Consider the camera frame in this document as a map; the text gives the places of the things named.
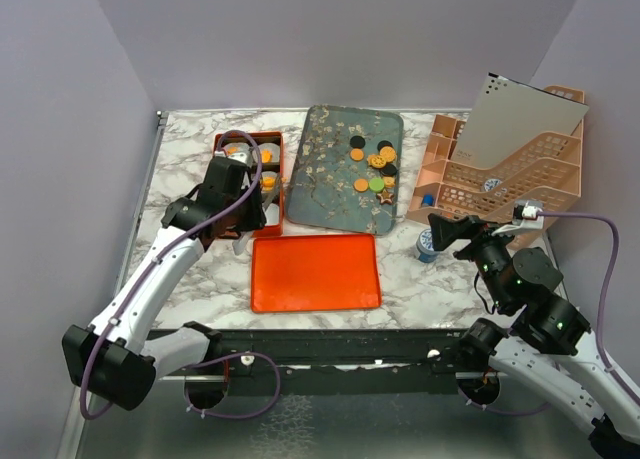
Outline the orange cookie tin box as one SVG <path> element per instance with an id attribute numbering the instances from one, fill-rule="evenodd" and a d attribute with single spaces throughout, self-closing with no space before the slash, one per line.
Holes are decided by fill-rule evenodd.
<path id="1" fill-rule="evenodd" d="M 280 132 L 276 132 L 276 131 L 266 131 L 266 132 L 249 132 L 249 135 L 252 137 L 252 139 L 254 140 L 254 142 L 257 144 L 257 147 L 260 143 L 276 143 L 280 146 L 280 150 L 281 150 L 281 156 L 280 156 L 280 162 L 278 164 L 274 164 L 274 165 L 267 165 L 267 164 L 262 164 L 262 172 L 265 171 L 274 171 L 278 174 L 281 175 L 281 177 L 284 179 L 284 140 L 283 140 L 283 136 Z M 231 143 L 231 142 L 243 142 L 243 143 L 247 143 L 250 146 L 251 152 L 254 149 L 252 147 L 252 145 L 246 140 L 246 138 L 242 135 L 239 134 L 237 132 L 235 133 L 229 133 L 226 137 L 226 139 L 222 142 L 222 145 L 219 146 L 220 143 L 220 138 L 222 137 L 222 134 L 217 134 L 215 136 L 214 142 L 213 142 L 213 152 L 216 149 L 221 149 L 225 144 Z M 254 175 L 255 173 L 255 169 L 256 169 L 256 163 L 254 162 L 253 166 L 252 166 L 252 175 Z M 262 191 L 261 191 L 261 186 L 259 185 L 259 190 L 261 193 L 261 199 L 263 202 L 263 195 L 262 195 Z M 283 202 L 284 202 L 284 192 L 283 192 L 283 184 L 281 186 L 281 190 L 280 190 L 280 202 L 279 202 L 279 206 L 280 206 L 280 224 L 275 226 L 275 227 L 269 227 L 267 229 L 265 229 L 265 226 L 262 230 L 262 233 L 260 235 L 256 235 L 255 237 L 275 237 L 275 236 L 279 236 L 282 234 L 282 229 L 283 229 Z"/>

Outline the orange tin lid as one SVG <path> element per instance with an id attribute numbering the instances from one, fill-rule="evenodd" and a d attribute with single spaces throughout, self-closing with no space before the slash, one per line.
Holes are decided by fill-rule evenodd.
<path id="1" fill-rule="evenodd" d="M 381 304 L 370 234 L 282 236 L 253 243 L 250 307 L 255 313 L 366 310 Z"/>

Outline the metal grey-handled tongs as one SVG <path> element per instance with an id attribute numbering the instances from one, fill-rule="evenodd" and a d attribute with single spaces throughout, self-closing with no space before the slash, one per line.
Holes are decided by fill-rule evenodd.
<path id="1" fill-rule="evenodd" d="M 262 195 L 263 195 L 262 208 L 263 208 L 263 212 L 264 213 L 265 213 L 265 209 L 271 203 L 274 203 L 274 204 L 279 206 L 281 186 L 282 186 L 282 184 L 277 185 L 270 192 L 262 192 Z M 232 243 L 232 248 L 233 248 L 234 254 L 236 256 L 242 254 L 245 251 L 249 240 L 254 238 L 256 235 L 260 235 L 261 233 L 262 233 L 262 230 L 241 233 L 239 238 L 235 239 L 233 241 L 233 243 Z"/>

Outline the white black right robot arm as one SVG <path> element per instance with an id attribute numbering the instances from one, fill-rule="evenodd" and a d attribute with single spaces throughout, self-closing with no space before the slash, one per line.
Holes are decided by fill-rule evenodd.
<path id="1" fill-rule="evenodd" d="M 513 318 L 504 329 L 480 318 L 462 335 L 458 357 L 472 370 L 493 369 L 528 387 L 586 433 L 602 458 L 639 455 L 639 387 L 607 354 L 603 334 L 557 294 L 563 280 L 540 248 L 510 254 L 516 236 L 543 226 L 553 212 L 533 202 L 496 223 L 469 215 L 428 216 L 433 247 L 466 246 L 457 260 L 475 264 L 497 314 Z"/>

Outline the orange oval cookie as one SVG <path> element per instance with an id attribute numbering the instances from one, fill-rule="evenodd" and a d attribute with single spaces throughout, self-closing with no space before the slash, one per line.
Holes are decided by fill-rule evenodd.
<path id="1" fill-rule="evenodd" d="M 369 189 L 369 182 L 366 179 L 360 178 L 353 183 L 353 187 L 358 192 L 365 192 Z"/>

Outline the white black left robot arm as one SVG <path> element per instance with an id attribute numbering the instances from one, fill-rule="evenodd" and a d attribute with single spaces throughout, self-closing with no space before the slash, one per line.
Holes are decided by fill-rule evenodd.
<path id="1" fill-rule="evenodd" d="M 183 367 L 206 374 L 220 364 L 221 333 L 197 322 L 151 340 L 156 316 L 188 270 L 227 232 L 246 233 L 266 223 L 259 189 L 261 169 L 249 153 L 217 153 L 203 182 L 172 202 L 156 238 L 128 282 L 88 326 L 70 326 L 62 349 L 72 383 L 87 397 L 133 410 L 154 383 Z"/>

